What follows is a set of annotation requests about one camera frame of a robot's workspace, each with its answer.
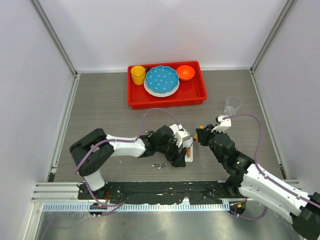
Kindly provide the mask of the yellow handle screwdriver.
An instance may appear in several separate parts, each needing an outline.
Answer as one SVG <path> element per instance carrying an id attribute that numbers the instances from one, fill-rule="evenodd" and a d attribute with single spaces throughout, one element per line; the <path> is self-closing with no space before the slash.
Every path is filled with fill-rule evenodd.
<path id="1" fill-rule="evenodd" d="M 198 128 L 199 128 L 199 129 L 203 129 L 204 126 L 203 126 L 203 125 L 200 125 Z M 194 136 L 193 136 L 193 141 L 197 141 L 197 140 L 198 140 L 198 133 L 195 132 L 195 134 L 194 134 Z"/>

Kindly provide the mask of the white remote orange battery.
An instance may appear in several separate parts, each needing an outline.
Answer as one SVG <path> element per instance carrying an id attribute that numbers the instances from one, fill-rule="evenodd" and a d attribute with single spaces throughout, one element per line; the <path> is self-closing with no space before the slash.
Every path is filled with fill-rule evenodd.
<path id="1" fill-rule="evenodd" d="M 192 137 L 183 141 L 183 145 L 182 146 L 184 148 L 186 148 L 186 153 L 185 153 L 185 157 L 184 157 L 184 160 L 185 160 L 186 163 L 192 163 L 193 160 L 194 160 L 194 157 L 193 157 L 193 153 L 194 153 L 193 143 L 194 143 L 194 140 L 193 140 Z"/>

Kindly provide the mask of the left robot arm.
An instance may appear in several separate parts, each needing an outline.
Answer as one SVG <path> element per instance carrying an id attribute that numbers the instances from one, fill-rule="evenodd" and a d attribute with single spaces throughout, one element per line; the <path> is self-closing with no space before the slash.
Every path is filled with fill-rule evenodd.
<path id="1" fill-rule="evenodd" d="M 71 145 L 69 152 L 76 172 L 84 178 L 89 194 L 100 200 L 107 192 L 100 168 L 111 157 L 147 158 L 163 154 L 173 167 L 193 162 L 193 139 L 180 124 L 164 125 L 138 137 L 116 137 L 97 128 Z"/>

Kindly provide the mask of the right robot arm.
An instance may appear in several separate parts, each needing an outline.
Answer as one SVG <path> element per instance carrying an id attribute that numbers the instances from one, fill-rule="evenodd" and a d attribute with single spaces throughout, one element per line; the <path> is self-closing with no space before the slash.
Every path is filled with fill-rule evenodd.
<path id="1" fill-rule="evenodd" d="M 309 194 L 275 177 L 255 160 L 236 149 L 230 137 L 218 126 L 197 128 L 197 140 L 208 146 L 229 174 L 226 193 L 253 199 L 287 220 L 307 240 L 320 236 L 320 194 Z"/>

